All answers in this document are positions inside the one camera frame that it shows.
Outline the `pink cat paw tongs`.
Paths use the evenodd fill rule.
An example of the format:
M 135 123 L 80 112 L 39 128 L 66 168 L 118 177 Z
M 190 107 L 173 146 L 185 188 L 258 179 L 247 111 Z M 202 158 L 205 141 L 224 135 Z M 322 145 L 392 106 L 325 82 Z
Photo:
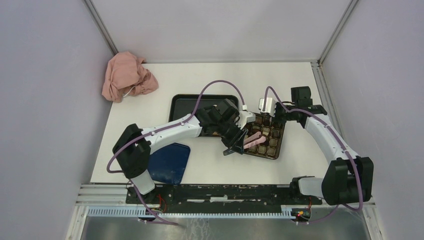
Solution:
M 229 147 L 225 151 L 223 151 L 224 156 L 228 156 L 234 153 L 238 154 L 244 154 L 245 150 L 260 145 L 262 143 L 265 143 L 267 141 L 267 138 L 262 135 L 260 132 L 256 132 L 252 136 L 249 136 L 248 138 L 244 139 L 241 143 L 241 140 L 235 143 L 232 147 Z

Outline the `blue chocolate box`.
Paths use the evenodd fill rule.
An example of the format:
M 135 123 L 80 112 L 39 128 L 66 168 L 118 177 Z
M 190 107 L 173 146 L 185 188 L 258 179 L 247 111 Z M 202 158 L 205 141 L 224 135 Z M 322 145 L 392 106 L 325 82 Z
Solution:
M 245 126 L 248 129 L 248 133 L 244 139 L 260 132 L 266 137 L 266 142 L 245 149 L 244 153 L 259 158 L 276 160 L 280 156 L 285 125 L 273 123 L 273 118 L 269 115 L 262 113 L 256 113 L 255 115 L 255 121 L 247 123 Z

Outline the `black chocolate tray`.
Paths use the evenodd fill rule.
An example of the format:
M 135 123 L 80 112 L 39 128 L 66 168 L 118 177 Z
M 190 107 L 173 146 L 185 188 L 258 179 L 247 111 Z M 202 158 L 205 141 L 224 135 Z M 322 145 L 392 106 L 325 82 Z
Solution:
M 195 117 L 204 127 L 201 137 L 220 137 L 231 139 L 239 136 L 243 130 L 235 120 L 238 112 L 238 98 L 234 95 L 204 94 L 197 102 L 198 94 L 177 94 L 172 98 L 169 122 L 191 115 L 197 108 Z

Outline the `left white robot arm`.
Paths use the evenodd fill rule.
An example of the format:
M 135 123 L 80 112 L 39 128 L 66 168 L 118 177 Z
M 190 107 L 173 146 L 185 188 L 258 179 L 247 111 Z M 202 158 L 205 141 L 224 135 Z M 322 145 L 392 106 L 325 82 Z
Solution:
M 223 155 L 242 155 L 248 132 L 246 125 L 255 119 L 253 112 L 239 109 L 225 99 L 218 105 L 197 108 L 194 113 L 161 126 L 142 129 L 133 123 L 125 128 L 112 148 L 112 159 L 117 160 L 119 172 L 134 186 L 139 199 L 151 204 L 157 198 L 155 183 L 148 171 L 153 153 L 180 140 L 217 134 L 227 148 Z

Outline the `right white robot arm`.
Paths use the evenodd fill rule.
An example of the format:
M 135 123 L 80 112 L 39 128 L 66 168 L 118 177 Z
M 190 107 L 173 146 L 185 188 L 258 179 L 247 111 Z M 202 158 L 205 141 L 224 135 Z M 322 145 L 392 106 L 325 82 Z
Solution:
M 328 162 L 323 178 L 295 177 L 289 189 L 289 199 L 302 204 L 309 196 L 325 200 L 331 206 L 343 205 L 353 211 L 363 208 L 372 197 L 374 163 L 361 157 L 334 129 L 322 105 L 314 105 L 308 86 L 293 87 L 292 105 L 275 103 L 276 121 L 296 121 L 317 143 Z

